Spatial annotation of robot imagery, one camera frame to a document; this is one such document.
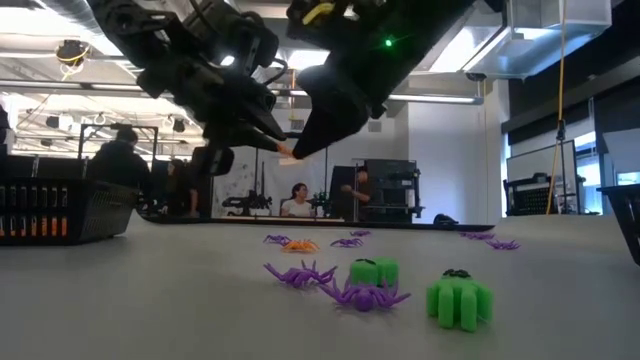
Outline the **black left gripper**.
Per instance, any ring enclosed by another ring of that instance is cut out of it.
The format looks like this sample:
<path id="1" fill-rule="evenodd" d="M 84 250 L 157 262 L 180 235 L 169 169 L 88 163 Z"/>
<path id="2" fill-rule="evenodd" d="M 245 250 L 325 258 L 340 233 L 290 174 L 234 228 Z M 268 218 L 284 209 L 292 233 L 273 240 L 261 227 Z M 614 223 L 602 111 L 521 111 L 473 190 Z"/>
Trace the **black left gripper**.
<path id="1" fill-rule="evenodd" d="M 137 78 L 137 85 L 153 98 L 170 93 L 177 105 L 188 108 L 201 122 L 235 127 L 239 121 L 245 121 L 264 133 L 254 130 L 214 133 L 208 140 L 216 148 L 249 146 L 292 152 L 286 144 L 272 139 L 286 139 L 271 114 L 275 95 L 250 76 L 190 56 L 166 54 L 146 66 Z"/>

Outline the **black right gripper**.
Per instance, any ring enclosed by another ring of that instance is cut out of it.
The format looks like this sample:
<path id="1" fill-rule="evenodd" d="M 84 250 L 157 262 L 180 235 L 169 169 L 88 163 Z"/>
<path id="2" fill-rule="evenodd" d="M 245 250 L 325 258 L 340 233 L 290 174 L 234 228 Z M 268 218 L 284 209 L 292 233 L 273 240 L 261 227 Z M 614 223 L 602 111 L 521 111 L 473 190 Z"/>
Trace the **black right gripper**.
<path id="1" fill-rule="evenodd" d="M 327 50 L 325 68 L 331 70 L 364 43 L 384 4 L 374 0 L 293 0 L 287 8 L 287 36 Z M 306 125 L 292 151 L 296 159 L 358 133 L 370 117 L 365 101 L 344 94 L 315 94 L 311 103 Z"/>

